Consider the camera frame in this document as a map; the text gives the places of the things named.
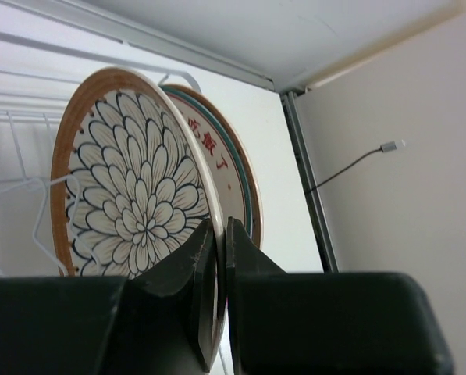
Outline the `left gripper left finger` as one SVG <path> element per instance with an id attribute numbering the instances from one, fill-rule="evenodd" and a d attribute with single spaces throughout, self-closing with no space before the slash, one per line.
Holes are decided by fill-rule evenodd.
<path id="1" fill-rule="evenodd" d="M 209 220 L 125 277 L 0 278 L 0 374 L 205 374 L 212 365 Z"/>

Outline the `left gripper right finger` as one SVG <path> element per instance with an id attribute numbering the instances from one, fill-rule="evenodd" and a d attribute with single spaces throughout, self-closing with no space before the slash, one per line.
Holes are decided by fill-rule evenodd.
<path id="1" fill-rule="evenodd" d="M 429 298 L 404 273 L 288 273 L 229 218 L 229 342 L 237 374 L 452 374 Z"/>

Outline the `floral orange-rim plate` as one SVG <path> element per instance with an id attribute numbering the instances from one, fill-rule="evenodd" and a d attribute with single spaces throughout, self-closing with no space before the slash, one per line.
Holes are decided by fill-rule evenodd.
<path id="1" fill-rule="evenodd" d="M 201 104 L 203 104 L 207 109 L 209 109 L 212 112 L 212 114 L 216 115 L 216 117 L 219 119 L 222 125 L 226 128 L 227 134 L 231 137 L 233 145 L 236 147 L 237 151 L 240 154 L 240 161 L 243 163 L 244 169 L 247 174 L 247 183 L 251 189 L 251 199 L 253 203 L 253 230 L 252 233 L 249 234 L 249 236 L 252 242 L 260 248 L 262 246 L 264 234 L 264 220 L 261 205 L 261 194 L 259 191 L 256 176 L 254 175 L 253 166 L 251 165 L 251 161 L 248 157 L 246 148 L 244 147 L 240 139 L 240 136 L 232 126 L 231 122 L 204 95 L 180 84 L 165 84 L 161 86 L 162 90 L 165 86 L 178 88 L 181 91 L 191 95 L 193 98 L 196 98 Z"/>
<path id="2" fill-rule="evenodd" d="M 217 262 L 226 257 L 226 223 L 205 156 L 167 94 L 133 70 L 106 67 L 76 89 L 50 180 L 63 276 L 137 277 L 206 219 Z"/>

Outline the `sunburst pattern plate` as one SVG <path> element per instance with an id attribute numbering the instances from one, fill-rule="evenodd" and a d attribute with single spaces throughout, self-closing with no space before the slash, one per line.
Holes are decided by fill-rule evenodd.
<path id="1" fill-rule="evenodd" d="M 183 115 L 197 138 L 218 189 L 226 218 L 241 220 L 249 234 L 253 230 L 251 189 L 240 154 L 216 115 L 196 98 L 178 88 L 165 86 L 164 92 Z"/>

